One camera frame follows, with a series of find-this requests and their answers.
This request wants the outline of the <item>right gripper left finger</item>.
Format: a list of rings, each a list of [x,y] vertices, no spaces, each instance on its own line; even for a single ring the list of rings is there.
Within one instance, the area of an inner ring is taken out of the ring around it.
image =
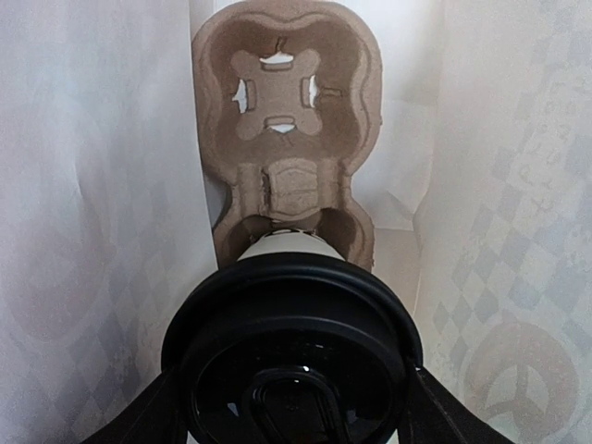
[[[92,443],[186,443],[188,429],[179,408],[177,372],[162,372],[127,408],[82,441]]]

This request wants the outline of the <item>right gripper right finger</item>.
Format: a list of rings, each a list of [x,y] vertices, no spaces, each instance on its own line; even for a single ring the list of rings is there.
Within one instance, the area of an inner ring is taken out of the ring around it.
[[[502,434],[473,415],[426,369],[406,360],[409,388],[400,443],[501,443]]]

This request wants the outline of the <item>blue checkered paper bag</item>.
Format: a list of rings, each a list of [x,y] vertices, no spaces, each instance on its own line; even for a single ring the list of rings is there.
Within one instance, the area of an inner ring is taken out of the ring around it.
[[[216,269],[191,39],[220,1],[1,5],[1,439],[78,443]],[[591,439],[591,5],[351,1],[384,66],[353,194],[427,368],[517,443]]]

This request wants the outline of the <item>brown cardboard cup carrier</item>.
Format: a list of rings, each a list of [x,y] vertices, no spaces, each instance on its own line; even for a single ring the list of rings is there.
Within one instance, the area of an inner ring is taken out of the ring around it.
[[[228,191],[219,264],[296,228],[370,269],[374,225],[352,197],[382,122],[381,54],[365,22],[328,1],[243,1],[208,19],[191,50],[203,168]]]

